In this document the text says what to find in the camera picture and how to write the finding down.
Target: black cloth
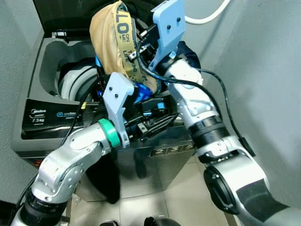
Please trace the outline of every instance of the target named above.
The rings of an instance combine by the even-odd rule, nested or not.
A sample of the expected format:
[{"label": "black cloth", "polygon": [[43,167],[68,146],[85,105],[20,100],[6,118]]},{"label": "black cloth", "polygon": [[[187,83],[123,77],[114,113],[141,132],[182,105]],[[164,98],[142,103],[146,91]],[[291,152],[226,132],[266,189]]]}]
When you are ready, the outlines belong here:
[{"label": "black cloth", "polygon": [[201,68],[197,54],[184,41],[179,41],[177,55],[183,54],[191,67]]},{"label": "black cloth", "polygon": [[91,183],[107,197],[107,202],[114,204],[120,198],[119,169],[113,153],[104,155],[87,171]]}]

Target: washing machine lid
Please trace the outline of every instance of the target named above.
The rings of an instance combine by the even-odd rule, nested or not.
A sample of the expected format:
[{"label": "washing machine lid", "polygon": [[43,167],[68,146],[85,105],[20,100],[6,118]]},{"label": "washing machine lid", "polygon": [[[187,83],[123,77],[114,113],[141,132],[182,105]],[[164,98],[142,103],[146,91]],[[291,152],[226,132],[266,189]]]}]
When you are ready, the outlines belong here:
[{"label": "washing machine lid", "polygon": [[[146,21],[152,8],[163,0],[123,0],[130,12]],[[45,37],[53,32],[66,38],[90,39],[89,26],[92,16],[116,0],[33,0],[43,26]]]}]

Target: tile floor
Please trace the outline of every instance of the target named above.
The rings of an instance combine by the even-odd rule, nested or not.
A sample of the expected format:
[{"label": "tile floor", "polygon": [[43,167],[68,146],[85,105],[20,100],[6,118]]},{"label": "tile floor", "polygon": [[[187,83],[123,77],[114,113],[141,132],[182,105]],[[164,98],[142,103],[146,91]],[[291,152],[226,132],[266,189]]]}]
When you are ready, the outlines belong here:
[{"label": "tile floor", "polygon": [[182,226],[228,226],[224,213],[211,201],[204,169],[192,157],[163,192],[121,199],[114,205],[73,200],[70,225],[99,226],[115,219],[121,226],[143,226],[146,217],[165,215]]}]

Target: black connector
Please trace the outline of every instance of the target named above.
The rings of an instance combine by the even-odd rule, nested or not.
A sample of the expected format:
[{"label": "black connector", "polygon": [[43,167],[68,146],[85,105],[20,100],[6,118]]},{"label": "black connector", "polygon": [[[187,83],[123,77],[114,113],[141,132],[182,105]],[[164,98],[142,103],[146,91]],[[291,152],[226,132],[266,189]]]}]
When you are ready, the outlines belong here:
[{"label": "black connector", "polygon": [[156,24],[151,25],[148,29],[140,33],[142,42],[151,44],[154,49],[158,48],[159,30]]}]

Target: top-load washing machine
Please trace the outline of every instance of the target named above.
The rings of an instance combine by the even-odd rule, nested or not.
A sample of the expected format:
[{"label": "top-load washing machine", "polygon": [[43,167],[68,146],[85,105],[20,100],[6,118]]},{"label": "top-load washing machine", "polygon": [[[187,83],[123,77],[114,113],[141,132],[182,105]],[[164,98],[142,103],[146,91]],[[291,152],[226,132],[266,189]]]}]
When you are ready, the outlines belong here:
[{"label": "top-load washing machine", "polygon": [[[24,75],[11,144],[21,158],[36,167],[60,145],[75,117],[79,99],[96,80],[95,52],[88,29],[92,16],[113,2],[34,0],[43,31]],[[147,10],[161,1],[152,4],[133,0],[124,2],[144,13],[141,18],[146,19]],[[101,100],[93,94],[86,101],[75,129],[88,126],[105,115]],[[173,125],[146,141],[136,140],[127,149],[117,148],[121,198],[165,190],[194,150],[181,120],[175,120]],[[77,193],[83,199],[102,199],[87,178],[82,182]]]}]

